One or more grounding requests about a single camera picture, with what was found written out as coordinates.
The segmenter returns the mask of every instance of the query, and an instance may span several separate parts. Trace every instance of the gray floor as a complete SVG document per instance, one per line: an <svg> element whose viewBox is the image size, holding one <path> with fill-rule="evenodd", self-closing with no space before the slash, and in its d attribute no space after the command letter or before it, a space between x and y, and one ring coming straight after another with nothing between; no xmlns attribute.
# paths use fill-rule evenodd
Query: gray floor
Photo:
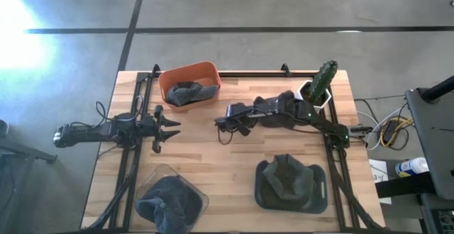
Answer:
<svg viewBox="0 0 454 234"><path fill-rule="evenodd" d="M138 27L153 26L444 26L450 0L144 0ZM0 24L22 28L127 28L135 0L3 0ZM63 123L96 123L94 102L109 104L126 35L19 35L0 38L0 118L22 143L59 155L37 162L21 204L18 233L79 227L96 143L52 146ZM282 33L135 35L127 70L169 69L211 60L219 69L317 69L326 60L348 70L355 98L403 94L454 73L454 33ZM371 101L378 118L403 99ZM358 110L367 112L362 102ZM372 125L360 117L364 124ZM414 131L400 152L378 147L374 159L422 154ZM384 208L391 228L414 230L403 206Z"/></svg>

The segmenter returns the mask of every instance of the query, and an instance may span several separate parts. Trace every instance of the black clamp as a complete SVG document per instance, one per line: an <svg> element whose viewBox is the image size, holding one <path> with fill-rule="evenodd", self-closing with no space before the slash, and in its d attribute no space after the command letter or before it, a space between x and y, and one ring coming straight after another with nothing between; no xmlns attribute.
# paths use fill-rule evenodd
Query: black clamp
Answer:
<svg viewBox="0 0 454 234"><path fill-rule="evenodd" d="M289 66L287 66L287 64L285 64L285 63L282 64L281 70L285 72L286 77L290 77L292 75L292 73L290 72Z"/></svg>

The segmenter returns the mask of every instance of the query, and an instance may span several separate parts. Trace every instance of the white paper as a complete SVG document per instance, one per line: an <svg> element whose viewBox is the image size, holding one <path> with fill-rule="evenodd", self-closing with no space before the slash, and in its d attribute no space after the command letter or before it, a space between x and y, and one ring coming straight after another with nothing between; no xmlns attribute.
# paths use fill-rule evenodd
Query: white paper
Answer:
<svg viewBox="0 0 454 234"><path fill-rule="evenodd" d="M371 166L370 169L372 170L375 183L388 181L386 162L381 160L369 160L369 165ZM379 201L380 203L391 205L391 198L382 198L379 199Z"/></svg>

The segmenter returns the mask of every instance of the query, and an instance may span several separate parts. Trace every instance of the orange basket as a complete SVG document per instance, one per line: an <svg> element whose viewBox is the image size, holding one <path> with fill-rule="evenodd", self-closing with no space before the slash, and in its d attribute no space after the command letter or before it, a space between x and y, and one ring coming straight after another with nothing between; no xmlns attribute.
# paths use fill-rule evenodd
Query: orange basket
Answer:
<svg viewBox="0 0 454 234"><path fill-rule="evenodd" d="M159 76L158 82L161 89L162 100L164 100L164 102L167 102L167 92L177 82L198 82L202 86L218 85L219 89L221 89L221 78L219 77L218 70L213 63L208 61L167 70ZM218 97L219 90L214 97L207 100L198 101L185 106L167 105L176 112L186 111L191 108L212 104L218 100Z"/></svg>

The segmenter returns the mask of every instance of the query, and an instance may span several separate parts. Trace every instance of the wooden tabletop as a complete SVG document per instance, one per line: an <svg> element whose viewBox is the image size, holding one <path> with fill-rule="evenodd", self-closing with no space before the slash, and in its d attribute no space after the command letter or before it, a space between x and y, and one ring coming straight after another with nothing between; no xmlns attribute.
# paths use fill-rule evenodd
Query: wooden tabletop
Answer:
<svg viewBox="0 0 454 234"><path fill-rule="evenodd" d="M119 72L113 91L109 116L129 112L137 72ZM209 197L209 206L192 231L196 232L302 232L336 231L338 221L329 179L328 163L322 136L297 133L284 128L256 126L247 137L235 133L230 144L218 141L214 119L226 113L229 104L248 105L255 97L268 98L283 91L296 91L306 78L222 78L219 101L174 113L162 101L157 79L153 82L149 112L156 104L164 106L166 118L179 121L181 126L164 128L181 133L162 144L162 152L151 150L153 138L144 139L140 156L136 191L159 164L167 164ZM357 125L358 116L347 72L339 70L331 83L339 123ZM315 130L301 127L302 130ZM228 139L228 134L221 134ZM375 190L366 150L360 143L347 149L347 162L353 191L365 210L380 225L384 225L382 210ZM101 144L100 152L114 146ZM304 165L320 165L328 182L328 208L321 214L271 211L260 208L253 196L255 168L262 160L271 161L274 155L290 153ZM97 160L92 186L85 208L82 227L93 223L114 195L121 149L106 153ZM343 208L350 221L348 204ZM123 219L120 210L118 224ZM156 231L154 223L141 218L132 210L131 231Z"/></svg>

